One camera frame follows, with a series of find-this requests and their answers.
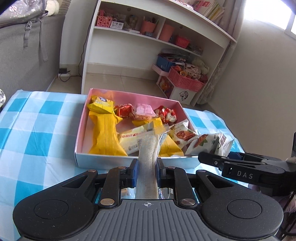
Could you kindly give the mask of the clear rice cracker pack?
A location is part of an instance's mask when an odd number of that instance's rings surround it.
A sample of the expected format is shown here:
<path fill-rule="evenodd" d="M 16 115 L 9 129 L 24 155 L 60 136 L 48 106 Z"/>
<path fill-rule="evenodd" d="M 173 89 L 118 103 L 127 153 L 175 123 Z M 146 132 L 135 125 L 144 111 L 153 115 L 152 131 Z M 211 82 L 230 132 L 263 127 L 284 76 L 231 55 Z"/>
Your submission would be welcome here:
<path fill-rule="evenodd" d="M 166 139 L 165 133 L 145 133 L 139 142 L 138 178 L 135 190 L 136 199 L 158 199 L 159 191 L 156 175 L 156 160 L 161 145 Z"/>

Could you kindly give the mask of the long yellow snack pack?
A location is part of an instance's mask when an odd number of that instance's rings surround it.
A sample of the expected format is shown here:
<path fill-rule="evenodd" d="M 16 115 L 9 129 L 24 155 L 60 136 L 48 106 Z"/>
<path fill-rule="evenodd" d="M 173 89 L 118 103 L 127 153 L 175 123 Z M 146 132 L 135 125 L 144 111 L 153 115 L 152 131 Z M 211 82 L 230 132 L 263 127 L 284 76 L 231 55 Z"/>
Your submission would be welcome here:
<path fill-rule="evenodd" d="M 116 125 L 122 121 L 122 118 L 112 113 L 100 114 L 93 111 L 89 112 L 89 118 L 94 124 L 89 154 L 128 156 L 119 143 L 116 131 Z"/>

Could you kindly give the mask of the pale yellow cake pack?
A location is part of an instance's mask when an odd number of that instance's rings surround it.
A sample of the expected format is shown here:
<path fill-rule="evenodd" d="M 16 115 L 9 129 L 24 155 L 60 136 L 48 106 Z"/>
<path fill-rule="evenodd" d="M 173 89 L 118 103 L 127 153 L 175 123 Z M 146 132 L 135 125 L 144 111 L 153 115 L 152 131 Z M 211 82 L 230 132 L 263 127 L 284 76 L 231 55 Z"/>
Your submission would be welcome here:
<path fill-rule="evenodd" d="M 152 123 L 133 128 L 118 135 L 119 144 L 125 150 L 127 155 L 139 151 L 140 144 L 144 138 L 159 136 L 162 138 L 164 133 L 170 130 L 168 125 L 152 127 Z"/>

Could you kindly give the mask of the white nut snack bag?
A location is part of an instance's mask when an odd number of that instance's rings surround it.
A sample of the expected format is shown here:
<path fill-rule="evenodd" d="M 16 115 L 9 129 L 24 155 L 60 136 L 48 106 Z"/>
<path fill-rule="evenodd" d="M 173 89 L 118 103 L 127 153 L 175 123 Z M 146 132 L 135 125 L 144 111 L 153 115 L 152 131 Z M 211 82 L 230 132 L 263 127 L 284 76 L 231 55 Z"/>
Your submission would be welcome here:
<path fill-rule="evenodd" d="M 189 143 L 189 140 L 196 137 L 198 134 L 189 129 L 189 120 L 185 119 L 179 123 L 170 126 L 169 136 L 182 149 Z"/>

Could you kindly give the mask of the red candy pack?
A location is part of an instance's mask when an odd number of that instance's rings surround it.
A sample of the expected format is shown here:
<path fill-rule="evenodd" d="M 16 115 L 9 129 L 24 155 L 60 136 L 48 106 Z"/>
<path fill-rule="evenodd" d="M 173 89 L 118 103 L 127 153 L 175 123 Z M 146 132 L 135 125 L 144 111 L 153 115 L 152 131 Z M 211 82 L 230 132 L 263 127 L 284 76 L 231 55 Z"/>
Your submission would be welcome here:
<path fill-rule="evenodd" d="M 154 112 L 157 117 L 161 118 L 163 124 L 172 125 L 178 120 L 175 109 L 170 109 L 160 105 L 158 108 L 154 109 Z"/>

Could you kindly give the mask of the pink cracker pack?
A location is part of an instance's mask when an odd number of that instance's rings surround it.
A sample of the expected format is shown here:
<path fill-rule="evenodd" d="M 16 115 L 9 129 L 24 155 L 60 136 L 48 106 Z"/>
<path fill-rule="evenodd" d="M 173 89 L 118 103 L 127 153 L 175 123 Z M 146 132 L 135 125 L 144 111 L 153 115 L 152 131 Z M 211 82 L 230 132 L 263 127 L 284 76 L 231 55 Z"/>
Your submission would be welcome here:
<path fill-rule="evenodd" d="M 145 121 L 156 117 L 156 114 L 149 104 L 138 103 L 134 106 L 135 120 Z"/>

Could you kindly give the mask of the yellow biscuit pack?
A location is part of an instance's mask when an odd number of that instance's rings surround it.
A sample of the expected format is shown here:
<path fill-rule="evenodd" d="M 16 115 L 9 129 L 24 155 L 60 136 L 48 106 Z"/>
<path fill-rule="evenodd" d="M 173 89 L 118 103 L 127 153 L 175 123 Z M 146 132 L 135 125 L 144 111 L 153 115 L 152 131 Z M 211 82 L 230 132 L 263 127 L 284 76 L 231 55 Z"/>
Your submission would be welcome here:
<path fill-rule="evenodd" d="M 90 111 L 98 114 L 114 113 L 114 102 L 101 96 L 93 95 L 87 107 Z"/>

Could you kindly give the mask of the red orange wrapper snack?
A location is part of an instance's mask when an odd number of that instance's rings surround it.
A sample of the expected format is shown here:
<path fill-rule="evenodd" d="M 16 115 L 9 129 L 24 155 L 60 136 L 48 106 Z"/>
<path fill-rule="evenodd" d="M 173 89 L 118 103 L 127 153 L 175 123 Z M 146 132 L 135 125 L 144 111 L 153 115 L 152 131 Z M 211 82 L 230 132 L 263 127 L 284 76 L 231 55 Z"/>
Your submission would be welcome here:
<path fill-rule="evenodd" d="M 131 120 L 134 120 L 135 118 L 133 105 L 130 103 L 116 105 L 114 107 L 114 112 L 120 118 L 129 118 Z"/>

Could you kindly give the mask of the white storage box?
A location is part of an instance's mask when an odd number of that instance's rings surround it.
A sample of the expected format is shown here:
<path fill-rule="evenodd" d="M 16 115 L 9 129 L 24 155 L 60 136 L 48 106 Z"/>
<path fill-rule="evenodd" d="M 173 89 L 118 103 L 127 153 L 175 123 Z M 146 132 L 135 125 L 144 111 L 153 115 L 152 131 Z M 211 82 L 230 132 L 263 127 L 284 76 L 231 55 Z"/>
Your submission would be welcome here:
<path fill-rule="evenodd" d="M 190 105 L 196 92 L 176 87 L 166 76 L 160 75 L 157 86 L 171 100 L 179 101 L 181 104 Z"/>

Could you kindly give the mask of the blue checkered tablecloth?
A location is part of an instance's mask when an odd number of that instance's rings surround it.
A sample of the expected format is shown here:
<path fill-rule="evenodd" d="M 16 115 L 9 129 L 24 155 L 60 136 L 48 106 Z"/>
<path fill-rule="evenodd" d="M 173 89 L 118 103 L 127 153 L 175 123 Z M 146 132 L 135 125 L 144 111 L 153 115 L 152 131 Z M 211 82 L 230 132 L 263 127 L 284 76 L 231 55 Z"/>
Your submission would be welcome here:
<path fill-rule="evenodd" d="M 1 111 L 1 240 L 17 240 L 14 207 L 88 169 L 129 166 L 128 157 L 91 155 L 89 96 L 18 90 Z"/>

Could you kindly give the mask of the red plastic basket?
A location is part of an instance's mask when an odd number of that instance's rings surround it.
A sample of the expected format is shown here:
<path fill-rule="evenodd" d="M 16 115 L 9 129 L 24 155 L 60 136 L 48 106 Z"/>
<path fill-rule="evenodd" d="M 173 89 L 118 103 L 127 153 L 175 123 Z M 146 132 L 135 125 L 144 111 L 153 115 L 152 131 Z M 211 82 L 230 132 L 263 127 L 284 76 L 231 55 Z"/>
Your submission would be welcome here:
<path fill-rule="evenodd" d="M 173 67 L 170 68 L 168 79 L 178 88 L 199 92 L 205 84 L 199 80 L 190 79 L 180 75 Z"/>

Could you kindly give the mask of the blue storage box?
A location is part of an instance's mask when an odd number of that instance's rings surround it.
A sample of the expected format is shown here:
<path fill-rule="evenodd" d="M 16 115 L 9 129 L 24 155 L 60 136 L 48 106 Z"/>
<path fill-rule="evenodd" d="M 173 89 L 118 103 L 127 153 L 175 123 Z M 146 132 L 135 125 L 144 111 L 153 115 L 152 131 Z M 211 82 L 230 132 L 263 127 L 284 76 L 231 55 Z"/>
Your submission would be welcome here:
<path fill-rule="evenodd" d="M 167 58 L 158 56 L 156 66 L 158 66 L 162 71 L 169 72 L 171 67 L 175 66 L 176 63 L 169 61 Z"/>

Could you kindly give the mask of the small red shelf basket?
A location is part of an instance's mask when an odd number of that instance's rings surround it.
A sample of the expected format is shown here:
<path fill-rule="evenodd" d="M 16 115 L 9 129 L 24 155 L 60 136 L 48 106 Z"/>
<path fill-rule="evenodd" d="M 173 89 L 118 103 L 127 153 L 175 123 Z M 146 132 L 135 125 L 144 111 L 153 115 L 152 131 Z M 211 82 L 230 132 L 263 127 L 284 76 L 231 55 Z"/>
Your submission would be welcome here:
<path fill-rule="evenodd" d="M 190 41 L 185 37 L 181 37 L 179 35 L 177 35 L 175 37 L 175 45 L 176 46 L 186 49 L 188 47 L 189 43 L 190 43 Z"/>

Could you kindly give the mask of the white bookshelf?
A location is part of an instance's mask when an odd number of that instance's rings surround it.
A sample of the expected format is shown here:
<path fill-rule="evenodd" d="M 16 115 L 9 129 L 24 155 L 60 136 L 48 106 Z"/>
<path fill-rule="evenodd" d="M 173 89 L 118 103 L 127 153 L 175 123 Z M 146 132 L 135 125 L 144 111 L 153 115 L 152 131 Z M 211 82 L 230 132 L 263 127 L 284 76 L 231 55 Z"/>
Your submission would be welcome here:
<path fill-rule="evenodd" d="M 99 27 L 99 12 L 119 13 L 129 18 L 138 17 L 136 29 L 140 29 L 146 17 L 157 19 L 152 36 L 129 32 L 124 29 Z M 201 55 L 160 39 L 165 24 L 174 27 L 173 34 L 187 38 L 192 45 L 203 49 Z M 155 80 L 152 65 L 162 50 L 175 50 L 189 59 L 196 57 L 209 66 L 211 78 L 222 62 L 227 48 L 237 39 L 216 24 L 176 1 L 97 1 L 87 37 L 82 73 L 82 94 L 88 93 L 90 76 L 94 74 L 118 75 L 138 79 Z"/>

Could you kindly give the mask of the grey sofa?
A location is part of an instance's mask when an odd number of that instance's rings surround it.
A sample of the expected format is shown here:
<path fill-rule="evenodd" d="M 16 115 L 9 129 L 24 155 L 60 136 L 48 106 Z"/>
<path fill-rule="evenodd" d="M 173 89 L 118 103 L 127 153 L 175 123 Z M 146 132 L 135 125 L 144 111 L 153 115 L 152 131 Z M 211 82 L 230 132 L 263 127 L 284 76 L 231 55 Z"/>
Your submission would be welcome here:
<path fill-rule="evenodd" d="M 32 23 L 24 46 L 25 24 L 1 29 L 1 90 L 10 99 L 17 90 L 45 91 L 57 76 L 65 16 Z"/>

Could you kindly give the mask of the pink cup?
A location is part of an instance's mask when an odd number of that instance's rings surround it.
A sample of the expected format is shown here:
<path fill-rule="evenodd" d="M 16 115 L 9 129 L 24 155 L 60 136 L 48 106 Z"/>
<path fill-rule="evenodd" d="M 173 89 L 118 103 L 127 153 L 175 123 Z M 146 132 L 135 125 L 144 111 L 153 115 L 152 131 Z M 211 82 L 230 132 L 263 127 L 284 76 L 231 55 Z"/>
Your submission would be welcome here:
<path fill-rule="evenodd" d="M 171 25 L 164 24 L 159 36 L 159 40 L 168 42 L 174 32 L 175 28 Z"/>

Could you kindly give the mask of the orange pen cup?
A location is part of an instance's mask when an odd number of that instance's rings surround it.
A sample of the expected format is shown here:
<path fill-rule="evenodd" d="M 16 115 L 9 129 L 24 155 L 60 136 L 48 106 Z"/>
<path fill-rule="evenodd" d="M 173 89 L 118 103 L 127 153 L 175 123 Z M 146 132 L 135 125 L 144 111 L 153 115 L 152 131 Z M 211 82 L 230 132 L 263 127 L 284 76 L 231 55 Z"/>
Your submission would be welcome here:
<path fill-rule="evenodd" d="M 149 21 L 144 20 L 142 22 L 140 33 L 141 34 L 145 34 L 146 32 L 153 33 L 154 30 L 155 30 L 155 28 L 156 28 L 156 24 L 155 23 L 152 23 L 152 22 L 149 22 Z"/>

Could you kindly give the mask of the pink lattice pen basket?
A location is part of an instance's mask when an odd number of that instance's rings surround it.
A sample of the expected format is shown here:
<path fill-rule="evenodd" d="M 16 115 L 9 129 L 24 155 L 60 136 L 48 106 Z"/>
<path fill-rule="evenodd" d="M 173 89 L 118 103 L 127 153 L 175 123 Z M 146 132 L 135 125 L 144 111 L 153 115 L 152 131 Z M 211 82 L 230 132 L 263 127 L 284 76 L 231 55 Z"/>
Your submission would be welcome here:
<path fill-rule="evenodd" d="M 109 28 L 113 18 L 110 16 L 98 16 L 96 21 L 97 27 Z"/>

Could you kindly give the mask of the stack of books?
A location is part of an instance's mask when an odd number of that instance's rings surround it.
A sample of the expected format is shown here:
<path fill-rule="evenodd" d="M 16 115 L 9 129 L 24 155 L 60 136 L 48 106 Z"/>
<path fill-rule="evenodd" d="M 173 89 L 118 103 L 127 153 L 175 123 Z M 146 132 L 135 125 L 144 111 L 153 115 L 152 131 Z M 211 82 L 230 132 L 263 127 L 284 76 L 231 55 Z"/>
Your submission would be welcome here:
<path fill-rule="evenodd" d="M 205 18 L 215 21 L 223 16 L 225 1 L 204 0 L 204 1 L 182 1 L 191 6 L 192 9 Z"/>

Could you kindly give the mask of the white plush toy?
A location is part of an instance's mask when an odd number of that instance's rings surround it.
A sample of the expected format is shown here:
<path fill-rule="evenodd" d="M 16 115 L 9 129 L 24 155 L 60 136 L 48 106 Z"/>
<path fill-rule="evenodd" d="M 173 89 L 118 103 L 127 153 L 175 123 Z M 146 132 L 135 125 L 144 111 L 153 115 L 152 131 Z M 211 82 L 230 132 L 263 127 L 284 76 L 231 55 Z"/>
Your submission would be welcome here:
<path fill-rule="evenodd" d="M 47 0 L 46 11 L 47 16 L 55 16 L 58 14 L 62 0 Z"/>

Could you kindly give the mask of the silver grey backpack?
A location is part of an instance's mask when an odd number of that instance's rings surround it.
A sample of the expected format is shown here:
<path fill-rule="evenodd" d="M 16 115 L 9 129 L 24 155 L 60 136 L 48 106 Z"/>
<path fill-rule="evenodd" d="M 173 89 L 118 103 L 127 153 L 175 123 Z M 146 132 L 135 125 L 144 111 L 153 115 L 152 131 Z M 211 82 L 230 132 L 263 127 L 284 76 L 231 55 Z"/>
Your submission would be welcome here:
<path fill-rule="evenodd" d="M 47 1 L 15 1 L 1 14 L 1 28 L 25 24 L 25 34 L 23 37 L 23 47 L 27 48 L 29 44 L 29 36 L 33 23 L 40 23 L 40 48 L 44 62 L 48 61 L 48 55 L 44 41 L 42 40 L 43 17 L 47 15 Z"/>

